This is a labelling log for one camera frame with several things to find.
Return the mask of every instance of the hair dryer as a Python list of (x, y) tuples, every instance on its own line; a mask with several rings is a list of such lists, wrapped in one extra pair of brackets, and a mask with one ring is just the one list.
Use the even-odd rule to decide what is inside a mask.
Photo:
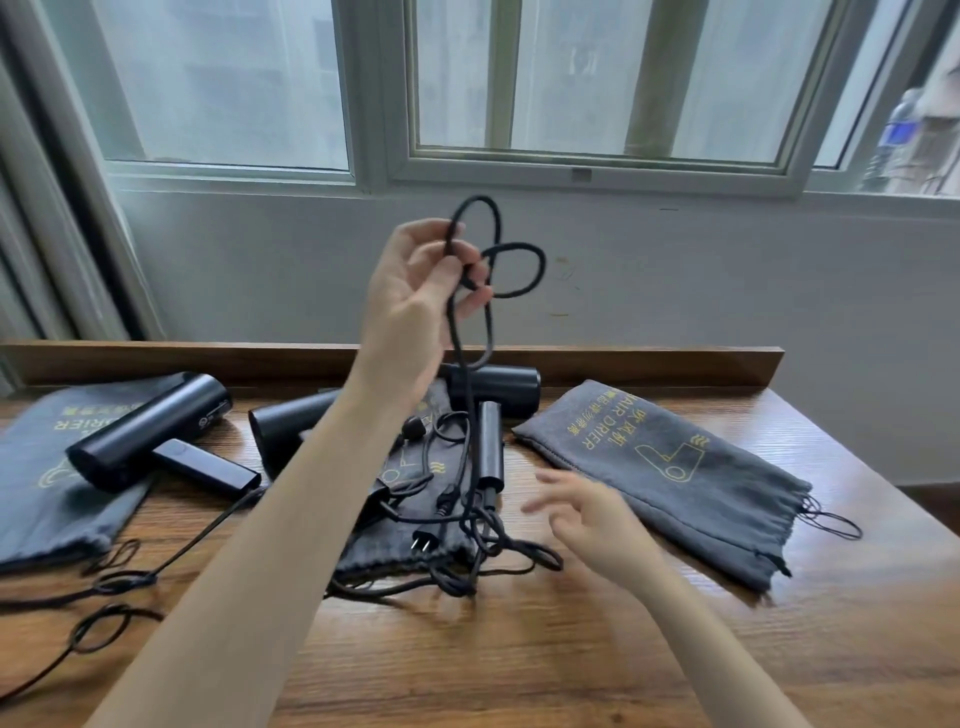
[(260, 473), (187, 442), (223, 419), (232, 406), (223, 384), (210, 375), (193, 375), (71, 445), (66, 456), (80, 475), (108, 493), (126, 490), (164, 468), (240, 497), (259, 485)]

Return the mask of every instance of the black cord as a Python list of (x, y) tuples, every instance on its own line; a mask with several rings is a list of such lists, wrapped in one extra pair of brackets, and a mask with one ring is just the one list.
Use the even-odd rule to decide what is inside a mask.
[[(209, 535), (212, 530), (236, 513), (240, 508), (243, 508), (248, 503), (260, 498), (260, 496), (262, 496), (266, 490), (266, 486), (263, 486), (260, 488), (255, 488), (244, 494), (243, 497), (232, 503), (227, 510), (211, 521), (207, 527), (204, 528), (204, 530), (197, 534), (193, 539), (191, 539), (186, 546), (180, 548), (177, 553), (175, 553), (155, 569), (151, 569), (149, 571), (138, 569), (119, 569), (115, 571), (107, 571), (94, 579), (93, 586), (89, 589), (83, 589), (71, 594), (52, 596), (43, 599), (8, 599), (0, 601), (0, 609), (16, 612), (34, 609), (57, 609), (66, 604), (70, 604), (81, 599), (86, 599), (90, 596), (123, 595), (136, 589), (144, 589), (146, 587), (153, 586), (163, 570), (172, 565), (191, 548), (196, 546), (207, 535)], [(137, 539), (125, 541), (120, 545), (119, 548), (117, 548), (116, 551), (113, 552), (112, 555), (109, 556), (109, 558), (105, 556), (101, 559), (98, 559), (84, 569), (81, 574), (90, 575), (91, 573), (103, 571), (112, 567), (124, 567), (130, 562), (130, 560), (133, 558), (133, 555), (139, 550), (139, 548), (140, 542)], [(116, 629), (114, 629), (113, 632), (111, 632), (105, 639), (100, 640), (97, 643), (84, 644), (84, 637), (90, 631), (90, 629), (102, 619), (109, 619), (111, 617), (121, 618)], [(161, 612), (157, 612), (152, 609), (141, 609), (139, 607), (132, 607), (130, 604), (124, 603), (106, 604), (100, 609), (91, 612), (86, 617), (78, 621), (76, 625), (74, 625), (74, 628), (70, 632), (70, 637), (67, 639), (66, 648), (53, 660), (53, 662), (51, 662), (47, 667), (42, 669), (26, 682), (18, 685), (13, 690), (0, 695), (0, 707), (3, 707), (10, 700), (36, 685), (36, 683), (49, 675), (60, 663), (66, 660), (71, 653), (75, 652), (78, 655), (88, 655), (92, 652), (98, 652), (104, 647), (116, 642), (127, 630), (127, 627), (130, 626), (131, 620), (134, 617), (162, 621), (164, 616)]]
[[(844, 516), (825, 511), (820, 501), (810, 494), (804, 496), (804, 501), (801, 504), (801, 510), (797, 514), (797, 518), (807, 525), (812, 525), (818, 530), (832, 533), (834, 536), (839, 536), (841, 539), (846, 539), (847, 541), (859, 541), (863, 538), (863, 529), (860, 526)], [(838, 523), (843, 523), (847, 528), (834, 528), (833, 526), (820, 522), (819, 519), (830, 519)]]
[[(515, 250), (528, 251), (537, 256), (538, 262), (537, 273), (534, 275), (534, 278), (530, 281), (530, 283), (514, 291), (495, 293), (493, 294), (493, 297), (496, 299), (511, 299), (529, 293), (538, 285), (540, 285), (540, 282), (543, 280), (543, 274), (546, 271), (546, 254), (541, 248), (530, 243), (500, 242), (503, 229), (500, 218), (500, 209), (497, 207), (493, 199), (487, 195), (474, 195), (473, 197), (469, 197), (464, 200), (460, 206), (457, 207), (457, 211), (453, 213), (453, 217), (450, 220), (450, 225), (446, 230), (444, 254), (454, 255), (453, 236), (456, 233), (457, 224), (460, 222), (460, 219), (463, 217), (468, 207), (478, 202), (485, 204), (493, 215), (493, 245), (480, 254), (481, 257), (484, 257), (489, 261), (490, 265), (490, 273), (488, 274), (486, 281), (487, 285), (491, 283), (493, 267), (496, 264), (497, 256), (502, 253)], [(460, 283), (471, 291), (476, 290), (477, 288), (477, 285), (469, 278), (469, 269), (464, 271)], [(529, 573), (536, 566), (542, 566), (553, 571), (559, 571), (564, 567), (563, 558), (552, 548), (543, 546), (542, 544), (537, 544), (532, 541), (515, 539), (508, 535), (503, 521), (500, 519), (500, 516), (495, 510), (495, 493), (484, 493), (482, 495), (478, 493), (480, 469), (478, 467), (477, 460), (480, 452), (480, 443), (479, 427), (477, 426), (476, 404), (473, 401), (471, 372), (487, 364), (493, 354), (493, 317), (489, 303), (487, 303), (487, 305), (484, 307), (484, 319), (487, 327), (487, 344), (480, 358), (476, 361), (468, 363), (464, 355), (463, 343), (460, 340), (460, 332), (457, 329), (455, 296), (450, 296), (446, 302), (446, 321), (450, 327), (450, 344), (453, 347), (454, 362), (463, 372), (464, 397), (466, 400), (467, 411), (450, 412), (445, 416), (448, 419), (452, 419), (454, 417), (466, 418), (466, 421), (463, 425), (464, 435), (462, 438), (457, 439), (449, 435), (444, 435), (442, 430), (447, 421), (442, 421), (441, 419), (438, 419), (438, 421), (435, 422), (432, 434), (441, 438), (442, 440), (446, 440), (447, 442), (469, 441), (469, 447), (464, 448), (464, 455), (461, 458), (461, 467), (459, 469), (457, 479), (454, 481), (453, 485), (456, 491), (459, 491), (460, 483), (463, 480), (464, 468), (466, 466), (466, 456), (469, 451), (472, 459), (472, 467), (470, 469), (470, 483), (464, 498), (463, 509), (460, 512), (452, 515), (449, 515), (449, 513), (438, 513), (438, 515), (434, 518), (418, 519), (401, 516), (392, 504), (383, 504), (383, 508), (386, 511), (387, 516), (397, 522), (416, 523), (420, 525), (457, 523), (460, 529), (467, 534), (477, 546), (477, 553), (473, 559), (473, 563), (470, 565), (469, 571), (466, 574), (461, 574), (451, 570), (448, 567), (427, 567), (427, 572), (429, 574), (428, 576), (384, 588), (351, 587), (334, 579), (331, 580), (330, 586), (327, 589), (327, 596), (370, 600), (403, 594), (424, 586), (437, 586), (446, 594), (451, 596), (473, 596), (476, 594), (477, 579), (481, 576), (496, 576), (501, 574), (520, 575)], [(429, 448), (431, 441), (432, 437), (424, 442), (424, 461), (428, 460), (427, 449)], [(444, 497), (444, 494), (449, 495), (447, 491), (444, 491), (440, 498), (438, 498), (438, 511), (441, 511), (440, 500)], [(520, 569), (483, 569), (483, 564), (488, 558), (498, 556), (504, 551), (514, 551), (522, 554), (530, 560), (530, 564)]]

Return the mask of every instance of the drawstring bag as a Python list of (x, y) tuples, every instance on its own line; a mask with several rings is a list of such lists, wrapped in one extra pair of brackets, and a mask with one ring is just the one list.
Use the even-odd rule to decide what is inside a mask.
[[(417, 414), (429, 431), (444, 413), (450, 411), (450, 398), (446, 383), (434, 381), (426, 396), (417, 407)], [(426, 473), (423, 469), (423, 448), (426, 453), (426, 469), (433, 478), (415, 496), (405, 498), (397, 512), (406, 518), (428, 519), (436, 515), (437, 497), (456, 481), (464, 443), (449, 443), (440, 438), (405, 443), (394, 450), (383, 464), (378, 481), (391, 489), (401, 489), (403, 483), (414, 481)], [(459, 483), (461, 494), (469, 486), (469, 462)], [(440, 533), (440, 542), (429, 551), (413, 548), (413, 523), (400, 523), (390, 518), (354, 531), (340, 556), (334, 578), (345, 583), (374, 580), (381, 576), (424, 571), (430, 567), (446, 567), (455, 562), (469, 564), (476, 553), (476, 546), (457, 523), (448, 523)]]
[[(756, 592), (776, 571), (791, 575), (783, 545), (796, 518), (862, 536), (823, 513), (808, 482), (598, 381), (571, 389), (514, 435), (553, 465), (616, 488), (644, 523)], [(823, 516), (854, 530), (821, 526)]]
[(68, 387), (37, 400), (0, 434), (0, 571), (107, 553), (147, 495), (147, 476), (122, 493), (87, 483), (63, 451), (184, 374)]

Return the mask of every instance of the wall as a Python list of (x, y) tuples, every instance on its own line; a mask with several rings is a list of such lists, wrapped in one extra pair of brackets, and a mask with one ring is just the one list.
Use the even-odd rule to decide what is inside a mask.
[[(462, 197), (120, 193), (171, 336), (212, 341), (355, 342), (392, 226)], [(496, 198), (508, 239), (551, 262), (535, 293), (495, 305), (498, 343), (782, 346), (776, 389), (869, 465), (899, 484), (960, 480), (960, 223), (832, 195)], [(479, 212), (468, 237), (490, 240)]]

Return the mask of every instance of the drawstring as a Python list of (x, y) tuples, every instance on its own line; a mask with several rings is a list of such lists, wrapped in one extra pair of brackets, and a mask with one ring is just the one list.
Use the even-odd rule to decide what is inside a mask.
[[(821, 531), (832, 533), (847, 541), (859, 541), (863, 538), (863, 529), (856, 523), (843, 516), (825, 511), (823, 505), (815, 497), (807, 494), (801, 503), (800, 511), (797, 512), (797, 518), (808, 525), (812, 525)], [(838, 523), (843, 523), (849, 528), (834, 528), (826, 523), (821, 523), (817, 519), (832, 519)]]

